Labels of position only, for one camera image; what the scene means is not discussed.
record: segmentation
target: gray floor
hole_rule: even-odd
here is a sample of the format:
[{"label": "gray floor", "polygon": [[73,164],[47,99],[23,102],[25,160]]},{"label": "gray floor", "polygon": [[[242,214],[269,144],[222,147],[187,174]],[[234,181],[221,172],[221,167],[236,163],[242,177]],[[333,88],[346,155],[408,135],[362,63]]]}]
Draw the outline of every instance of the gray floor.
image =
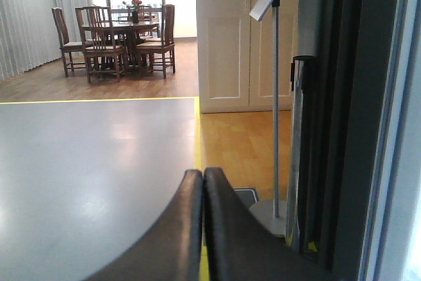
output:
[{"label": "gray floor", "polygon": [[76,281],[194,167],[194,100],[0,104],[0,280]]}]

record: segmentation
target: metal pole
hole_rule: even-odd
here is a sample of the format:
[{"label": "metal pole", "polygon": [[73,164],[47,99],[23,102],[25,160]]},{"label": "metal pole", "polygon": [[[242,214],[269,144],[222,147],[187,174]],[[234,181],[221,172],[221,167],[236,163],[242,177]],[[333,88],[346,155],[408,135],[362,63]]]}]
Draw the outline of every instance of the metal pole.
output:
[{"label": "metal pole", "polygon": [[279,218],[279,6],[280,0],[272,4],[274,31],[274,80],[273,80],[273,120],[274,120],[274,217]]}]

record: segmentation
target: chair leg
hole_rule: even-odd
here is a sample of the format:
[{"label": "chair leg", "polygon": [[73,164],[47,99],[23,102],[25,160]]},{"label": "chair leg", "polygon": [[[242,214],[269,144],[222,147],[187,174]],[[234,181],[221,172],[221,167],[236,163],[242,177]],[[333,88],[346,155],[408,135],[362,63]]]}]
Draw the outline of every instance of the chair leg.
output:
[{"label": "chair leg", "polygon": [[118,65],[118,55],[114,56],[114,69],[117,73],[117,82],[120,82],[120,67]]},{"label": "chair leg", "polygon": [[151,53],[149,54],[149,68],[153,72],[153,63],[155,62],[155,54]]},{"label": "chair leg", "polygon": [[61,61],[63,62],[64,75],[68,77],[66,55],[64,55],[63,50],[61,50]]},{"label": "chair leg", "polygon": [[176,72],[176,52],[174,49],[170,51],[172,57],[172,73],[175,74]]},{"label": "chair leg", "polygon": [[73,65],[73,57],[72,57],[72,52],[68,52],[68,57],[70,59],[70,67],[72,69],[72,72],[74,72],[74,65]]},{"label": "chair leg", "polygon": [[164,79],[166,78],[165,53],[162,53],[162,71],[164,72]]},{"label": "chair leg", "polygon": [[87,82],[90,84],[91,83],[90,71],[91,71],[91,67],[92,67],[90,58],[85,57],[85,65],[86,65]]}]

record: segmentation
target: yellow floor line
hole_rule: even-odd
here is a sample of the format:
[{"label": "yellow floor line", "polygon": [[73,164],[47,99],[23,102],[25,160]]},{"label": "yellow floor line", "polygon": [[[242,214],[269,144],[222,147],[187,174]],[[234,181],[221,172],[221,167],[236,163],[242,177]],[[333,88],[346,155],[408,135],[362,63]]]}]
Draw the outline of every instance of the yellow floor line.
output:
[{"label": "yellow floor line", "polygon": [[32,104],[32,103],[70,103],[70,102],[101,102],[101,101],[196,99],[196,98],[199,99],[199,97],[159,97],[159,98],[130,98],[130,99],[87,99],[87,100],[15,101],[15,102],[0,102],[0,105],[21,105],[21,104]]}]

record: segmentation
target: white cabinet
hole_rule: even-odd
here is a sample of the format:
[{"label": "white cabinet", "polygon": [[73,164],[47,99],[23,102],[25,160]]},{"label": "white cabinet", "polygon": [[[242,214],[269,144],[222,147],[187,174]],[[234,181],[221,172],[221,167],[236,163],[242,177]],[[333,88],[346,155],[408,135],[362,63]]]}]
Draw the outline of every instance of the white cabinet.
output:
[{"label": "white cabinet", "polygon": [[[272,13],[249,16],[256,0],[197,0],[201,111],[272,108]],[[291,108],[289,65],[297,51],[298,0],[281,0],[280,108]]]}]

